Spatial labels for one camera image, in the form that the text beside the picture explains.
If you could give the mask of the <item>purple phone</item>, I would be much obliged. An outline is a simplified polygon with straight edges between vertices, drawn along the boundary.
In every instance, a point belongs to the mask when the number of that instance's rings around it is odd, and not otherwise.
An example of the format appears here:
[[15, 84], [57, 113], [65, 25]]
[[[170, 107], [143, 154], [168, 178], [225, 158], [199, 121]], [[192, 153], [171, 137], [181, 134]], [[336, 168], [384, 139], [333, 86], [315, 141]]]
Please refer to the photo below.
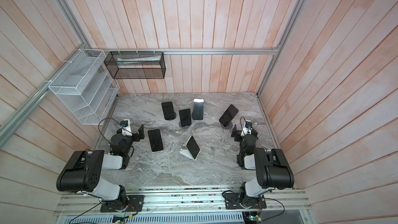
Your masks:
[[231, 121], [234, 119], [234, 117], [238, 114], [239, 110], [233, 105], [229, 105], [227, 110], [222, 114], [222, 116], [219, 118], [220, 124], [226, 128]]

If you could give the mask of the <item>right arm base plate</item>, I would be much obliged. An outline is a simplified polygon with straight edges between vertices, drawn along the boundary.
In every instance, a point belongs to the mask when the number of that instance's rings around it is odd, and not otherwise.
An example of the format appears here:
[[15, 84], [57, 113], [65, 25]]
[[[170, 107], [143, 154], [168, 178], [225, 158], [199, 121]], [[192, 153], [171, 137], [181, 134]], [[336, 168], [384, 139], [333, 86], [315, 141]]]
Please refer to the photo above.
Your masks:
[[264, 197], [247, 197], [244, 196], [243, 193], [235, 193], [230, 190], [224, 191], [221, 195], [224, 198], [226, 209], [266, 208], [266, 202]]

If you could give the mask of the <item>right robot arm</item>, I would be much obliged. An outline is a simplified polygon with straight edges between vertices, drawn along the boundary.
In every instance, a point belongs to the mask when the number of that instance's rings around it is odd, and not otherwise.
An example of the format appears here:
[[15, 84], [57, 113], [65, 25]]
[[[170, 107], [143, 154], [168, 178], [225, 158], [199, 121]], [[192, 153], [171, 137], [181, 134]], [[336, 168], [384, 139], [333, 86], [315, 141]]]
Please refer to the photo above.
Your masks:
[[294, 175], [284, 152], [278, 148], [264, 149], [256, 146], [258, 133], [251, 122], [239, 130], [232, 129], [231, 137], [239, 142], [237, 164], [243, 170], [253, 170], [256, 177], [244, 182], [239, 189], [239, 204], [244, 208], [260, 204], [267, 192], [293, 188]]

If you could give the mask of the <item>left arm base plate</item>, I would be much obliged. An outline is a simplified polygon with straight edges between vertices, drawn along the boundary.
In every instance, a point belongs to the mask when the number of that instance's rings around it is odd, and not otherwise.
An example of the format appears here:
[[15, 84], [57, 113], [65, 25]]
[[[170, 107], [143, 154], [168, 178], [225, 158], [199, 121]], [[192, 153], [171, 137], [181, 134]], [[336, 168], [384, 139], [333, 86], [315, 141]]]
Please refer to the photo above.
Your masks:
[[126, 195], [114, 201], [105, 201], [102, 203], [100, 212], [141, 212], [144, 198], [144, 195]]

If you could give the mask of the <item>purple round phone stand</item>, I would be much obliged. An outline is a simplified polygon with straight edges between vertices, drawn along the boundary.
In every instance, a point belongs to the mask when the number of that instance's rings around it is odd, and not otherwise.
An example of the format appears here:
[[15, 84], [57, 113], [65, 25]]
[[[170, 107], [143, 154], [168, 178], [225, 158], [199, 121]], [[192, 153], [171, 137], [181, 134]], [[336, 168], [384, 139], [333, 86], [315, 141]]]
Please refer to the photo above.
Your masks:
[[233, 128], [233, 123], [229, 123], [228, 125], [226, 125], [226, 126], [224, 126], [224, 125], [222, 125], [221, 124], [221, 127], [224, 129], [224, 130], [230, 130], [230, 129], [232, 129]]

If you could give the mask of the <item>grey round stand centre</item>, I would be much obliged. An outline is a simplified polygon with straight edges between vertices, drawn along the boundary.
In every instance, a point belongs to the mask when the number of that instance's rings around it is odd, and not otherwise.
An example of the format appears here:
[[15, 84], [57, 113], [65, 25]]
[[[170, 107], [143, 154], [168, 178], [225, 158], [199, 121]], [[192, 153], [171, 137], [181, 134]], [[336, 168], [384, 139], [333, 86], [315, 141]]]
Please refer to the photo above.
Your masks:
[[184, 129], [184, 130], [189, 129], [191, 127], [191, 125], [182, 125], [181, 121], [178, 123], [178, 125], [181, 129]]

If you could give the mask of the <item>white phone stand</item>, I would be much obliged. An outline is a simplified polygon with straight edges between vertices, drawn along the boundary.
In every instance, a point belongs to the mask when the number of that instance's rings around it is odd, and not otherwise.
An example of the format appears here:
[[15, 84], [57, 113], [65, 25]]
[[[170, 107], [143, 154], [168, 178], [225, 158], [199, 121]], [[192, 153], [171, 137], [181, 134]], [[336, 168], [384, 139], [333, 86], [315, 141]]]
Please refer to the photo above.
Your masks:
[[195, 161], [196, 158], [193, 157], [193, 155], [191, 154], [190, 150], [184, 145], [180, 148], [180, 154]]

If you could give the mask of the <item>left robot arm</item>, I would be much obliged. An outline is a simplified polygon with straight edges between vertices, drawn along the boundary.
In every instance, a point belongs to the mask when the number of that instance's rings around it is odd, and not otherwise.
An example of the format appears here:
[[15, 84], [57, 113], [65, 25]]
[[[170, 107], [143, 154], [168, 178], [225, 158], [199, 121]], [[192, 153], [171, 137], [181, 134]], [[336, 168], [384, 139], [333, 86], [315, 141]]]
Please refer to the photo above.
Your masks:
[[101, 172], [126, 169], [134, 153], [133, 143], [144, 138], [143, 125], [137, 133], [132, 133], [129, 121], [121, 121], [121, 128], [111, 137], [110, 153], [104, 150], [74, 152], [58, 176], [57, 190], [94, 196], [117, 212], [125, 211], [129, 205], [125, 187], [102, 178]]

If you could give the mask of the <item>aluminium rail frame front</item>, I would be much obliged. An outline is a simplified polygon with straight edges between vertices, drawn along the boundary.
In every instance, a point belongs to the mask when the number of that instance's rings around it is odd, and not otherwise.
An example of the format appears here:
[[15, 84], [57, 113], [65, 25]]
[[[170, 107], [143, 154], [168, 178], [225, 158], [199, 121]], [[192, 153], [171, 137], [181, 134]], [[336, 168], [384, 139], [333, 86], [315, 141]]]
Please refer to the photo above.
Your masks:
[[95, 197], [64, 195], [53, 214], [56, 224], [302, 223], [316, 218], [304, 190], [271, 189], [259, 203], [239, 202], [238, 185], [132, 188], [129, 206], [115, 212]]

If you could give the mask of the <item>black phone centre round stand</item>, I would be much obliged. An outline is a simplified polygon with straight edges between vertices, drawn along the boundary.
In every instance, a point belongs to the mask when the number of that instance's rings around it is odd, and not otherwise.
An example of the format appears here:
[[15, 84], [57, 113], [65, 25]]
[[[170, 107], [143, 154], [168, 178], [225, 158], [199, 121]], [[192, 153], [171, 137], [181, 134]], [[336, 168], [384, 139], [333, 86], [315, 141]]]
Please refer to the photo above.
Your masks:
[[192, 125], [191, 110], [189, 108], [180, 110], [179, 118], [182, 125]]

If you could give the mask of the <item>blue phone upright reflective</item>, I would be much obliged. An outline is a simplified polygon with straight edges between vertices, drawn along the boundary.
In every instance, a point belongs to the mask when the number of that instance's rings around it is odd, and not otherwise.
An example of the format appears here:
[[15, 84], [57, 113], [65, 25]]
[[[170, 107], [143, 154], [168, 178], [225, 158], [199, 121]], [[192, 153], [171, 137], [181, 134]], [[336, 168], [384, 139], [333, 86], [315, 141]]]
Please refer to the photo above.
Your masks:
[[193, 120], [203, 120], [204, 118], [204, 100], [203, 99], [194, 99], [193, 100]]

